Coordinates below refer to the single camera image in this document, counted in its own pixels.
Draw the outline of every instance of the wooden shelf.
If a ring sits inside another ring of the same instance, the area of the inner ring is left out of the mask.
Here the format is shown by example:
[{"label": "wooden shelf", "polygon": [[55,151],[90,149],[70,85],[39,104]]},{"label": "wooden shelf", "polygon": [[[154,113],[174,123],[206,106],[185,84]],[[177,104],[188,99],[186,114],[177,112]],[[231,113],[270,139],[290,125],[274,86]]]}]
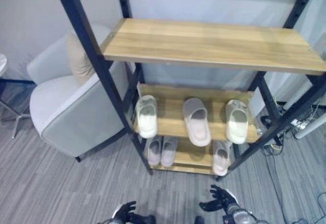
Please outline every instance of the wooden shelf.
[{"label": "wooden shelf", "polygon": [[123,19],[101,47],[108,60],[322,75],[324,62],[293,29]]},{"label": "wooden shelf", "polygon": [[180,138],[172,167],[152,166],[156,170],[214,175],[212,143],[196,147],[188,138]]},{"label": "wooden shelf", "polygon": [[[141,94],[153,95],[157,99],[158,135],[188,137],[183,120],[182,106],[187,98],[200,98],[208,111],[208,123],[211,138],[227,140],[225,104],[231,99],[238,99],[248,104],[253,93],[240,91],[221,91],[213,89],[193,89],[141,84]],[[138,132],[137,120],[134,124]],[[249,118],[247,143],[257,140],[257,131],[253,119]]]}]

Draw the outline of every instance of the throw pillow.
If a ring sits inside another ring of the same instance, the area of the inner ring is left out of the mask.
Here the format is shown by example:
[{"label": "throw pillow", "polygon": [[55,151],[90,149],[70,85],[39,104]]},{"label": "throw pillow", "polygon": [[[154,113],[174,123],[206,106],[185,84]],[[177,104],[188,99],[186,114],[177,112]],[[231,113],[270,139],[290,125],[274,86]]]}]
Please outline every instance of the throw pillow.
[{"label": "throw pillow", "polygon": [[74,33],[67,33],[66,48],[71,72],[77,82],[83,85],[95,73],[79,38]]}]

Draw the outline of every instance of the chair leg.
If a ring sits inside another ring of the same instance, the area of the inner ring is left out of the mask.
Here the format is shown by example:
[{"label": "chair leg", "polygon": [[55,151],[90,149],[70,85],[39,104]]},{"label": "chair leg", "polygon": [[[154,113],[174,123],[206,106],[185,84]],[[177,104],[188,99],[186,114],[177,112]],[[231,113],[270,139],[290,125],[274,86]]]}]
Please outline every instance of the chair leg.
[{"label": "chair leg", "polygon": [[6,104],[5,102],[3,102],[2,100],[0,100],[0,105],[2,105],[3,107],[5,107],[7,110],[9,110],[11,113],[13,113],[16,116],[13,119],[1,120],[2,122],[15,120],[14,129],[12,131],[12,139],[14,139],[15,136],[16,136],[16,132],[17,132],[17,128],[18,128],[18,124],[19,124],[20,119],[30,118],[31,115],[18,113],[16,110],[14,110],[12,107],[10,107],[8,104]]}]

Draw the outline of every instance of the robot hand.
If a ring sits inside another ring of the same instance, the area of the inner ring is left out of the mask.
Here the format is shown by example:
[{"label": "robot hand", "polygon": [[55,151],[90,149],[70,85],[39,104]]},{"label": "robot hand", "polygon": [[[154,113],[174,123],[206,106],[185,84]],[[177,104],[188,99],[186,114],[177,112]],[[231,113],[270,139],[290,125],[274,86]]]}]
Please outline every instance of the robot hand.
[{"label": "robot hand", "polygon": [[130,220],[133,224],[156,224],[155,216],[142,216],[138,214],[131,213]]},{"label": "robot hand", "polygon": [[227,213],[228,206],[230,204],[236,203],[235,198],[229,194],[226,190],[217,187],[216,185],[211,185],[211,190],[213,198],[215,200],[210,202],[200,202],[199,207],[204,211],[217,211],[220,209],[224,209],[224,211]]},{"label": "robot hand", "polygon": [[125,224],[130,221],[130,216],[133,214],[131,211],[136,209],[136,201],[129,202],[120,207],[120,209],[113,215],[109,223],[112,224]]}]

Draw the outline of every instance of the chair armrest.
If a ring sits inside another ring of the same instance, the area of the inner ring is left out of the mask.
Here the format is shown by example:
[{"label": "chair armrest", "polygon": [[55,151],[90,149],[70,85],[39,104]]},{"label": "chair armrest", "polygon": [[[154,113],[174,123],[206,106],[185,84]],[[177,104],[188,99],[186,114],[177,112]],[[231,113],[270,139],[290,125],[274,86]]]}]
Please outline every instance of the chair armrest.
[{"label": "chair armrest", "polygon": [[27,72],[36,84],[60,76],[71,75],[65,37],[59,39],[33,59],[27,65]]}]

